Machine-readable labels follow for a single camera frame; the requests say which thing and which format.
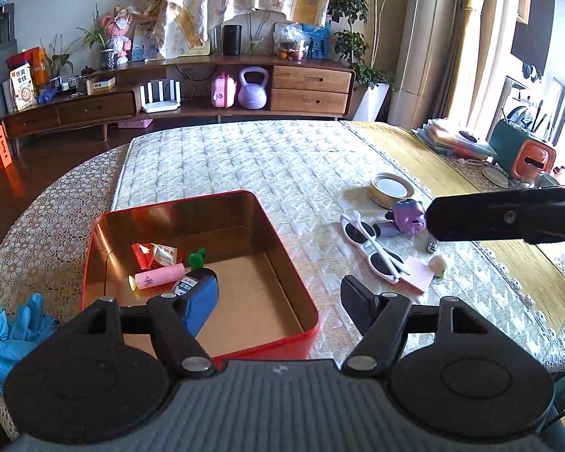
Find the blue rubber gloves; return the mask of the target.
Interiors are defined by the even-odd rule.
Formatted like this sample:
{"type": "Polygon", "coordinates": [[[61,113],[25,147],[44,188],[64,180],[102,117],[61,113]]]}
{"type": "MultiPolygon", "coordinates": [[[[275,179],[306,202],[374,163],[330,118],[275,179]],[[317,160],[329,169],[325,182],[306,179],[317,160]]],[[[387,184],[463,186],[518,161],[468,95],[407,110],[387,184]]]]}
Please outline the blue rubber gloves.
{"type": "Polygon", "coordinates": [[[59,321],[44,312],[44,299],[33,293],[9,318],[0,304],[0,395],[14,366],[59,328],[59,321]]]}

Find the red metal tin box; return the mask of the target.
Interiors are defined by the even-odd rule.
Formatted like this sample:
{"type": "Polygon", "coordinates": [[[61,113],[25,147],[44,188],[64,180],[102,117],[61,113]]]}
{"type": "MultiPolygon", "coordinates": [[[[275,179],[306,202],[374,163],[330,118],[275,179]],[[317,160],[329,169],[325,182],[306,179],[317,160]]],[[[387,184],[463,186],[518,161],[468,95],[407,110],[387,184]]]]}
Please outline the red metal tin box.
{"type": "Polygon", "coordinates": [[[235,191],[126,208],[90,233],[80,306],[102,296],[145,304],[210,272],[212,310],[197,339],[216,363],[303,360],[315,304],[258,198],[235,191]]]}

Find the purple toy figure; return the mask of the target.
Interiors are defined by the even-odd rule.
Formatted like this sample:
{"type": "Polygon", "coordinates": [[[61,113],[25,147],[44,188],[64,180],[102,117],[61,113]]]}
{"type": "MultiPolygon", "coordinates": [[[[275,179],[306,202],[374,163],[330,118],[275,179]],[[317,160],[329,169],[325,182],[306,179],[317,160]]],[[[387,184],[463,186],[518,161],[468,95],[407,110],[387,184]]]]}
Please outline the purple toy figure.
{"type": "Polygon", "coordinates": [[[385,216],[374,223],[377,237],[416,235],[426,229],[426,209],[414,199],[396,202],[385,216]]]}

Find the pink doll figure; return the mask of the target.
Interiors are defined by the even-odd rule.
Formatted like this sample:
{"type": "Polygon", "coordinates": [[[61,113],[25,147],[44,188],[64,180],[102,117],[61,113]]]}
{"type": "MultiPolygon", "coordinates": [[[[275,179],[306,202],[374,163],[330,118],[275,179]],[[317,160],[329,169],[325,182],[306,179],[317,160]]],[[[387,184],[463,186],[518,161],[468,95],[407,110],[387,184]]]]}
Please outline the pink doll figure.
{"type": "Polygon", "coordinates": [[[112,49],[116,66],[123,66],[128,62],[128,52],[131,50],[131,40],[128,31],[132,23],[135,8],[116,6],[111,14],[106,14],[102,19],[102,26],[107,38],[107,49],[112,49]]]}

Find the yellow woven table runner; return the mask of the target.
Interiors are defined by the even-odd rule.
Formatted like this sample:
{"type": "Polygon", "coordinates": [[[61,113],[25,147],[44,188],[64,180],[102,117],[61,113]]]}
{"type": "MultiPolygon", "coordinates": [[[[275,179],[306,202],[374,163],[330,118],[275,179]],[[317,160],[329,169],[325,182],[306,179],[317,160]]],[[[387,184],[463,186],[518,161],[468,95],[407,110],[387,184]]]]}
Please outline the yellow woven table runner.
{"type": "Polygon", "coordinates": [[[565,329],[565,187],[479,193],[446,160],[403,128],[347,121],[431,188],[428,226],[441,241],[478,241],[517,279],[554,331],[565,329]]]}

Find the pink lip balm tube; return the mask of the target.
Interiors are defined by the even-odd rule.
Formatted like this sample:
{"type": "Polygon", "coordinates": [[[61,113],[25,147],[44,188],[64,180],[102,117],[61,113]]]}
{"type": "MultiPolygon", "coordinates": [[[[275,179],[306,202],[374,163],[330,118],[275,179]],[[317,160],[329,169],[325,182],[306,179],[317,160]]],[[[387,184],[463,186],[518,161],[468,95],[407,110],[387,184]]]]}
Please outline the pink lip balm tube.
{"type": "Polygon", "coordinates": [[[132,292],[141,291],[174,283],[184,275],[185,266],[182,263],[178,263],[129,275],[128,284],[132,292]]]}

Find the pink toy bag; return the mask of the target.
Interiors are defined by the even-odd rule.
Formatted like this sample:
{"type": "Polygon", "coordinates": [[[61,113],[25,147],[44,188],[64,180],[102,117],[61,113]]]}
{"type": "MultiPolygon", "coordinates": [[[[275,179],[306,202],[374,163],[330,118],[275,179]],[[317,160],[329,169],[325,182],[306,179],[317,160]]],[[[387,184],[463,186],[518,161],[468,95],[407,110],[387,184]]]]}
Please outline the pink toy bag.
{"type": "Polygon", "coordinates": [[[231,108],[237,96],[237,81],[227,72],[219,72],[211,84],[211,104],[215,108],[231,108]]]}

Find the white sunglasses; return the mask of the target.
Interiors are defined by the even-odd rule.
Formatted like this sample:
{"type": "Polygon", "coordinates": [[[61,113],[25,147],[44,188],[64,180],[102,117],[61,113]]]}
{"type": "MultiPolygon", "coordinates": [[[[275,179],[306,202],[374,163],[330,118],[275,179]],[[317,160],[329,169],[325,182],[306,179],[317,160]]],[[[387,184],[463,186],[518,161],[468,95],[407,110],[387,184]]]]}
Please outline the white sunglasses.
{"type": "Polygon", "coordinates": [[[377,240],[377,230],[366,223],[361,214],[354,210],[351,214],[342,213],[341,230],[346,240],[355,246],[365,257],[368,267],[381,279],[397,284],[402,275],[409,275],[404,260],[396,253],[383,248],[377,240]]]}

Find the white wifi router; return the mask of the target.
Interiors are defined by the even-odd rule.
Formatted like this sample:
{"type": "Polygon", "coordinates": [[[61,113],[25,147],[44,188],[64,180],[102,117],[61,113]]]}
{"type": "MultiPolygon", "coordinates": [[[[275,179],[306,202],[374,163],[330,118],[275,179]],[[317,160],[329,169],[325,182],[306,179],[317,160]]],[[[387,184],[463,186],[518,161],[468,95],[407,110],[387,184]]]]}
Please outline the white wifi router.
{"type": "Polygon", "coordinates": [[[148,82],[139,86],[140,108],[148,115],[175,111],[182,105],[180,83],[174,79],[168,82],[148,82]]]}

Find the stack of books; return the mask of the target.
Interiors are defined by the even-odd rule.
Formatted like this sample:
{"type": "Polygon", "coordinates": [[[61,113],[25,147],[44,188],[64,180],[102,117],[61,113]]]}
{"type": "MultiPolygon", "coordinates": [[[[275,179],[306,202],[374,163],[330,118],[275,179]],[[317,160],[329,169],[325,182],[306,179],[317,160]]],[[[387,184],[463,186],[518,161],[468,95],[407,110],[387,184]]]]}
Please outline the stack of books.
{"type": "Polygon", "coordinates": [[[438,154],[480,160],[496,157],[496,151],[485,140],[462,135],[458,126],[447,118],[430,118],[413,132],[438,154]]]}

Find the teal orange toaster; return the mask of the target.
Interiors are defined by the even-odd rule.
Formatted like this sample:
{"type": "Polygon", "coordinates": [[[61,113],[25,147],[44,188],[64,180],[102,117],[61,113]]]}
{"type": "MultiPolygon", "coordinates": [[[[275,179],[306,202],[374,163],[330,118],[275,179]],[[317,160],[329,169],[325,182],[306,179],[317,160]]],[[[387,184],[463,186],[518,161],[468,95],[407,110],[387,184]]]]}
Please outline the teal orange toaster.
{"type": "Polygon", "coordinates": [[[513,179],[550,173],[556,159],[554,148],[512,121],[501,119],[493,128],[489,145],[495,161],[513,179]]]}

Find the pink notepad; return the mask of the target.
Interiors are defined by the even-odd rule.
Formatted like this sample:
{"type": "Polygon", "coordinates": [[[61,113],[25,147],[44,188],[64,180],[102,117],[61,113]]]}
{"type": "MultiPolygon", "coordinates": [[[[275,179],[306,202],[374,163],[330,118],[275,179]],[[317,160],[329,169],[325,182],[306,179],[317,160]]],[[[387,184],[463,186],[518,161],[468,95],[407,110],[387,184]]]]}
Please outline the pink notepad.
{"type": "Polygon", "coordinates": [[[434,278],[435,272],[426,263],[409,257],[404,261],[406,272],[400,273],[396,287],[414,296],[423,295],[434,278]]]}

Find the potted green tree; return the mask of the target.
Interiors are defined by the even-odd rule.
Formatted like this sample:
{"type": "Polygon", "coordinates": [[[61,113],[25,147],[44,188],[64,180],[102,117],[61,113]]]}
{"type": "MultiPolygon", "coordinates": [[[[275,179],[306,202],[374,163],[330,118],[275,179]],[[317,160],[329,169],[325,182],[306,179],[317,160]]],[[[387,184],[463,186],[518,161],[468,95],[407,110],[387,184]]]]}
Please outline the potted green tree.
{"type": "Polygon", "coordinates": [[[349,118],[376,121],[394,91],[408,0],[330,0],[334,58],[354,72],[349,118]]]}

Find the wooden TV cabinet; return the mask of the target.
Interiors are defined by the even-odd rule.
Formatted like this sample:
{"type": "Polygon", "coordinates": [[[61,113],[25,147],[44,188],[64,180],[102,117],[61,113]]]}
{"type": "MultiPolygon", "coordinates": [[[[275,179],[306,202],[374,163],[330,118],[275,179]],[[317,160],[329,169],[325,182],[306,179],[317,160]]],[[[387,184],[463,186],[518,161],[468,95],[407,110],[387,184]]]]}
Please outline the wooden TV cabinet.
{"type": "Polygon", "coordinates": [[[56,97],[3,118],[7,137],[18,144],[25,137],[61,132],[70,128],[108,125],[117,121],[160,118],[210,118],[224,116],[275,116],[276,118],[345,118],[350,111],[354,72],[332,60],[285,60],[265,55],[209,55],[169,60],[132,62],[117,69],[94,72],[86,77],[89,91],[79,97],[56,97]],[[215,108],[209,93],[219,72],[238,75],[247,66],[260,66],[269,73],[267,103],[259,110],[215,108]],[[114,79],[107,90],[93,85],[114,79]],[[180,83],[182,105],[175,111],[148,115],[140,108],[139,86],[148,82],[180,83]]]}

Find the round gold tin lid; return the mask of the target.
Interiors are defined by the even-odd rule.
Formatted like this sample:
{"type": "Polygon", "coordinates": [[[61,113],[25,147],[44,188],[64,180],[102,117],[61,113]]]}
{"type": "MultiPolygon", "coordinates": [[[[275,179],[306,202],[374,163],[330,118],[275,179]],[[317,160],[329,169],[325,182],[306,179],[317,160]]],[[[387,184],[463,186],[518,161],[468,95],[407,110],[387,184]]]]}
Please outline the round gold tin lid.
{"type": "Polygon", "coordinates": [[[380,173],[370,180],[367,192],[378,206],[391,210],[397,202],[414,195],[412,184],[397,174],[380,173]]]}

